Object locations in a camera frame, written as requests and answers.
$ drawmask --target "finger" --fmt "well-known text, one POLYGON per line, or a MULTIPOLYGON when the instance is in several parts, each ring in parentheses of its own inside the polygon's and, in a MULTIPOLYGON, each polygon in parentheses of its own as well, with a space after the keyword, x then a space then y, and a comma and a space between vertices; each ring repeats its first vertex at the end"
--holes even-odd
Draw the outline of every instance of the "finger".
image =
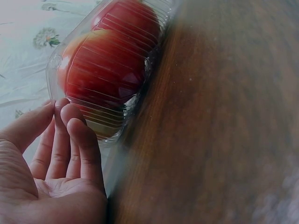
POLYGON ((54 103, 29 111, 0 132, 0 139, 12 142, 21 153, 48 127, 54 114, 54 103))
MULTIPOLYGON (((65 126, 72 118, 78 118, 85 122, 82 113, 74 105, 68 104, 61 110, 61 119, 65 126)), ((76 179, 81 177, 81 160, 80 160, 80 150, 78 145, 71 138, 71 158, 70 163, 67 168, 66 177, 71 179, 76 179)))
POLYGON ((50 166, 46 179, 58 179, 66 176, 70 160, 70 136, 61 120, 61 109, 70 102, 63 98, 55 103, 55 135, 50 166))
POLYGON ((55 120, 53 119, 47 129, 42 133, 40 143, 30 164, 32 176, 45 180, 51 161, 55 134, 55 120))
POLYGON ((100 149, 95 133, 76 118, 68 122, 67 130, 80 149, 81 178, 94 181, 105 192, 100 149))

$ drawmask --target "fingernail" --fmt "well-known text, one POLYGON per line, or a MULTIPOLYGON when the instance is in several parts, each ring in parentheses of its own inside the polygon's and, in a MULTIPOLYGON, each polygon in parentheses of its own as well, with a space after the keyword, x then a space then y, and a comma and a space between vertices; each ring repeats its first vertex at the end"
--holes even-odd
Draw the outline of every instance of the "fingernail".
POLYGON ((53 99, 48 99, 47 101, 45 101, 42 106, 47 106, 47 105, 50 105, 50 104, 55 104, 55 100, 53 99))

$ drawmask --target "flower print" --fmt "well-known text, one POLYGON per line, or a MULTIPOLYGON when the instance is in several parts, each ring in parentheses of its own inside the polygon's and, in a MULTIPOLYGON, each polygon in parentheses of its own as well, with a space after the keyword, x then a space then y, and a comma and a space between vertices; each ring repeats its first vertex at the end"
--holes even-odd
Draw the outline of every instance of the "flower print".
POLYGON ((82 14, 76 13, 76 12, 60 10, 60 9, 57 8, 57 4, 54 4, 54 3, 45 3, 45 4, 43 4, 42 5, 42 10, 45 10, 45 11, 59 11, 59 12, 64 12, 64 13, 71 13, 71 14, 77 14, 77 15, 85 16, 85 15, 82 15, 82 14))
POLYGON ((20 110, 15 110, 14 118, 18 119, 20 116, 22 116, 24 113, 20 110))
POLYGON ((50 47, 54 47, 54 45, 60 44, 58 40, 59 35, 56 34, 55 29, 53 28, 43 28, 33 39, 33 46, 37 49, 41 49, 50 45, 50 47))
POLYGON ((56 4, 52 4, 52 3, 43 4, 42 5, 42 10, 45 10, 45 11, 54 11, 54 10, 57 10, 56 4))

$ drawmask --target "wooden surface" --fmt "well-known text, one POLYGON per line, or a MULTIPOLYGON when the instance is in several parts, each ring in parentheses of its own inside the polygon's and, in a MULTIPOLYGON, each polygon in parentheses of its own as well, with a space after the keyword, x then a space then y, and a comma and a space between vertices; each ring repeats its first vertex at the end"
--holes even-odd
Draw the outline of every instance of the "wooden surface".
POLYGON ((185 0, 107 175, 109 223, 297 224, 298 180, 299 1, 185 0))

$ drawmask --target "red tomato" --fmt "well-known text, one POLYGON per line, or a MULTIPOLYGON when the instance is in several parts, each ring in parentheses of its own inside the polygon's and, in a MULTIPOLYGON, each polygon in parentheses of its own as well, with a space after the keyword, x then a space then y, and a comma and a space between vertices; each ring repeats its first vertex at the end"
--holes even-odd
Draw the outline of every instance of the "red tomato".
POLYGON ((144 82, 144 59, 127 36, 112 30, 93 31, 67 46, 57 81, 69 98, 117 107, 144 82))
POLYGON ((136 41, 145 51, 158 43, 160 25, 154 10, 136 0, 114 0, 99 11, 92 20, 92 30, 120 31, 136 41))

